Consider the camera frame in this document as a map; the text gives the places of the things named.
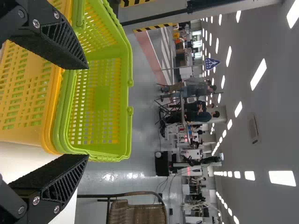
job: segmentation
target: yellow and black striped tape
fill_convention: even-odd
[[[137,6],[143,3],[153,2],[155,0],[121,0],[121,7]]]
[[[155,25],[155,26],[150,26],[150,27],[144,27],[144,28],[140,28],[140,29],[133,29],[134,33],[140,33],[142,31],[147,31],[147,30],[153,30],[153,29],[160,29],[163,27],[170,27],[172,26],[172,22],[168,22],[168,23],[163,23],[163,24],[159,24],[159,25]]]

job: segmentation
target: bolt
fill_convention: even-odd
[[[21,206],[21,207],[19,208],[19,210],[18,210],[18,214],[19,214],[19,215],[22,214],[22,213],[24,212],[24,210],[25,210],[25,207],[24,207],[24,206]]]
[[[57,11],[54,12],[54,17],[55,17],[56,19],[59,19],[59,13],[58,13]]]
[[[36,19],[34,19],[32,22],[33,22],[33,26],[34,26],[35,28],[39,29],[39,27],[41,26],[41,25],[39,24],[39,21],[36,20]]]
[[[20,16],[21,18],[24,18],[24,16],[25,16],[22,10],[19,10],[19,11],[18,11],[18,14],[19,14],[19,16]]]
[[[33,205],[37,205],[39,203],[39,201],[41,200],[41,198],[39,196],[36,196],[34,199],[33,199],[33,202],[32,204]]]
[[[54,209],[54,214],[57,214],[59,212],[59,206],[56,206]]]

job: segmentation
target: shiny floor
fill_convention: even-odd
[[[168,208],[173,208],[169,223],[182,223],[181,177],[169,177],[167,185],[157,189],[166,177],[155,177],[154,153],[160,150],[158,136],[158,107],[154,99],[159,95],[156,78],[133,34],[128,34],[134,56],[134,87],[130,90],[130,106],[134,107],[132,154],[129,160],[118,163],[88,162],[78,187],[78,194],[117,194],[148,190],[161,192]],[[161,138],[161,147],[170,146]],[[132,196],[131,204],[152,204],[153,196]],[[95,199],[78,199],[75,223],[104,224],[106,203]]]

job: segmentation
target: gray floor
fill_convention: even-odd
[[[240,224],[297,223],[299,188],[272,184],[270,170],[292,170],[299,185],[298,168],[298,50],[299,21],[289,28],[286,14],[293,0],[283,5],[242,11],[240,22],[234,14],[223,15],[219,26],[203,22],[212,33],[212,46],[204,41],[207,52],[222,63],[217,67],[216,85],[220,88],[225,75],[221,104],[226,104],[228,119],[233,126],[217,152],[224,153],[219,171],[240,171],[241,179],[218,176],[217,190]],[[216,38],[219,52],[215,53]],[[229,67],[225,65],[228,48],[232,48]],[[261,60],[267,70],[254,91],[250,81]],[[234,110],[242,101],[243,109],[235,118]],[[249,140],[248,115],[255,112],[261,143],[253,146]],[[217,139],[226,125],[215,125]],[[244,171],[255,172],[256,180],[244,178]],[[233,224],[233,217],[219,203],[223,222]]]
[[[152,72],[135,36],[128,34],[134,56],[134,87],[130,90],[129,104],[134,107],[132,154],[129,160],[118,163],[88,162],[84,176],[78,187],[78,194],[116,194],[129,191],[150,190],[163,192],[167,207],[173,208],[172,223],[182,223],[180,205],[181,177],[169,177],[167,186],[156,189],[165,177],[155,177],[154,153],[160,150],[158,137],[158,107],[154,99],[158,97],[156,78]],[[161,138],[162,150],[170,146]],[[130,203],[153,203],[154,197],[137,196]],[[76,223],[104,224],[106,204],[96,200],[78,199]]]

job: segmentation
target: pedestrian crossing sign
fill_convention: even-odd
[[[219,60],[207,57],[205,59],[205,63],[206,63],[206,70],[211,70],[214,67],[216,67],[218,64],[220,64],[221,62]]]

